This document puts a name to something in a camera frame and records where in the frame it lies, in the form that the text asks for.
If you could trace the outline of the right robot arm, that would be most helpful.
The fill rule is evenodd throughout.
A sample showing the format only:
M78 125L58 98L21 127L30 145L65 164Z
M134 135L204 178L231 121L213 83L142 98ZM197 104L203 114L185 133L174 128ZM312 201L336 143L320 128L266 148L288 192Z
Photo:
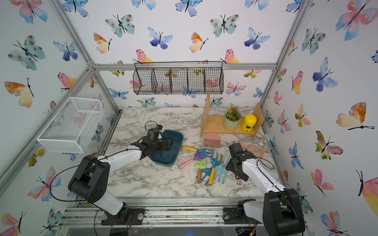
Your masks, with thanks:
M255 199L241 200L236 207L224 211L224 221L262 223L270 236L304 234L305 220L299 193L293 188L286 188L267 172L273 164L258 158L240 143L230 145L229 153L226 170L238 180L253 181L263 194L263 203L259 205Z

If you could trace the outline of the teal rake yellow handle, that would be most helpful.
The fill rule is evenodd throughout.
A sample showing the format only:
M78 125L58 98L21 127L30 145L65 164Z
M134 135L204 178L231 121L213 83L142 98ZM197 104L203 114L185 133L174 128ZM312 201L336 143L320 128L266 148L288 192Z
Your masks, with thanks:
M183 146L182 149L198 152L201 155L201 157L207 157L207 158L211 158L214 154L214 151L212 149L207 149L207 148L196 149L193 147Z

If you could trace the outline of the teal plastic storage box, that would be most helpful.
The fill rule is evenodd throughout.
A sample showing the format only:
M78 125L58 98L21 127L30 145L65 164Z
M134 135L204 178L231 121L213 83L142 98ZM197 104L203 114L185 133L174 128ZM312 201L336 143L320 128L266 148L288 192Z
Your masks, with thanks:
M150 159L161 166L172 167L178 157L178 154L182 148L184 136L182 133L173 130L165 130L163 132L163 140L170 140L172 142L170 151L156 151L150 155Z

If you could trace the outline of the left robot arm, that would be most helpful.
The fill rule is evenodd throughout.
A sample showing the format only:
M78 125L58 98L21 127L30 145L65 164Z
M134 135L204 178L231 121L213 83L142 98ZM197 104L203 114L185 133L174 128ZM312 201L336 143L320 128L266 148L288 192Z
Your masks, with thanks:
M126 203L107 190L108 178L117 169L140 161L157 151L170 151L172 142L165 140L163 126L157 124L147 135L126 149L95 158L84 157L71 178L68 189L82 199L102 209L108 217L120 222L129 217Z

